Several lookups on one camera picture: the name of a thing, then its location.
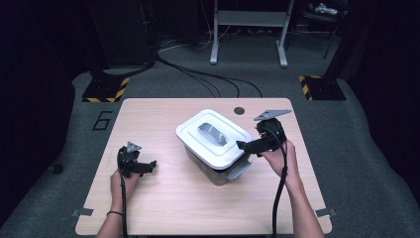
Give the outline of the person's right hand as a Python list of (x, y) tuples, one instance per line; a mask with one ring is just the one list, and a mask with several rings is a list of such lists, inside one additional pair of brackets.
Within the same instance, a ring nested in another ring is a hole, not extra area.
[(262, 152), (262, 156), (267, 160), (273, 171), (278, 175), (282, 175), (284, 168), (287, 168), (285, 185), (287, 188), (295, 188), (301, 182), (295, 147), (290, 141), (286, 141), (276, 151)]

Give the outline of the person's left hand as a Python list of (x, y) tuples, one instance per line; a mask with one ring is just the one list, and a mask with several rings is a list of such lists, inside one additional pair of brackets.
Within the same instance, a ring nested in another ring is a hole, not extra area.
[[(132, 174), (129, 178), (122, 177), (125, 183), (126, 200), (129, 200), (133, 195), (140, 176), (138, 174)], [(123, 192), (121, 186), (121, 177), (119, 171), (114, 172), (110, 176), (111, 182), (111, 210), (117, 212), (123, 212)]]

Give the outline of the grey plastic storage box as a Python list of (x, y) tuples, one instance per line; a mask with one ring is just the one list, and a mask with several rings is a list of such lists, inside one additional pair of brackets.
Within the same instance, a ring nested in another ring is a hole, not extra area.
[(188, 158), (207, 176), (215, 185), (224, 185), (228, 181), (238, 178), (245, 170), (251, 166), (249, 154), (242, 155), (231, 166), (223, 170), (215, 170), (202, 162), (190, 149), (185, 149)]

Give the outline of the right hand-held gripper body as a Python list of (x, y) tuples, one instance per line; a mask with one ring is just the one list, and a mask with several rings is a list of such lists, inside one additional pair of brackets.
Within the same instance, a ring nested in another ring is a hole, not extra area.
[(290, 113), (290, 109), (266, 110), (255, 118), (259, 135), (257, 152), (276, 151), (287, 140), (278, 116)]

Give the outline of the white lid with grey handle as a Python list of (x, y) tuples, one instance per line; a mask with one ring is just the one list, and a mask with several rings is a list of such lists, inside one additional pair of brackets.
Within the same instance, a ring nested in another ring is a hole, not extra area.
[(180, 124), (176, 136), (202, 162), (215, 170), (231, 166), (245, 152), (237, 142), (250, 142), (252, 135), (214, 110), (205, 109)]

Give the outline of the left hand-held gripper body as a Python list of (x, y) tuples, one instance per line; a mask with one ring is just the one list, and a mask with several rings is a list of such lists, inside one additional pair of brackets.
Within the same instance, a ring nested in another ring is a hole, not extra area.
[(118, 170), (125, 178), (130, 178), (132, 174), (142, 174), (140, 172), (140, 164), (137, 161), (141, 148), (135, 143), (128, 142), (126, 146), (119, 150), (117, 154)]

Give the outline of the black yellow striped base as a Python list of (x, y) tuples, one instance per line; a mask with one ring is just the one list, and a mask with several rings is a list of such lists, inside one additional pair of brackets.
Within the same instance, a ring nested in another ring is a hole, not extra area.
[(298, 79), (307, 100), (346, 100), (336, 80), (329, 81), (318, 75), (299, 75)]
[(82, 94), (83, 102), (118, 102), (130, 81), (126, 78), (111, 78), (106, 81), (92, 80)]

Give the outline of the white cloth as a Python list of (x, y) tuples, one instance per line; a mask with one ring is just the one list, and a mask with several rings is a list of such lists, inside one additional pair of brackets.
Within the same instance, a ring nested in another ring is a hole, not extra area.
[(319, 14), (327, 14), (331, 16), (336, 16), (338, 14), (336, 9), (330, 8), (324, 3), (314, 4), (314, 11)]

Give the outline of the dark chair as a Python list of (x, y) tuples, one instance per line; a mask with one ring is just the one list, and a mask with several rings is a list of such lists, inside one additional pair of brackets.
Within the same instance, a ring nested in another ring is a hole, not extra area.
[[(295, 0), (295, 3), (296, 5), (295, 10), (292, 13), (288, 42), (291, 43), (292, 36), (300, 19), (304, 19), (308, 23), (314, 23), (318, 27), (324, 25), (327, 29), (330, 30), (327, 49), (323, 55), (323, 59), (325, 59), (328, 56), (342, 21), (352, 10), (352, 6), (349, 0)], [(328, 7), (336, 9), (338, 14), (336, 16), (331, 16), (327, 14), (316, 13), (314, 11), (314, 4), (319, 3), (324, 3)]]

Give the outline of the white metal stand frame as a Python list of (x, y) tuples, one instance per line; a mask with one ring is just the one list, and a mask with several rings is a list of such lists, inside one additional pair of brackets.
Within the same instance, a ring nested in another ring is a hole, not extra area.
[(220, 26), (277, 27), (281, 29), (281, 36), (275, 42), (279, 64), (281, 67), (287, 68), (288, 61), (285, 54), (284, 42), (288, 32), (294, 2), (295, 0), (287, 0), (287, 10), (284, 12), (259, 12), (220, 10), (219, 0), (214, 0), (213, 45), (210, 63), (215, 65), (218, 62)]

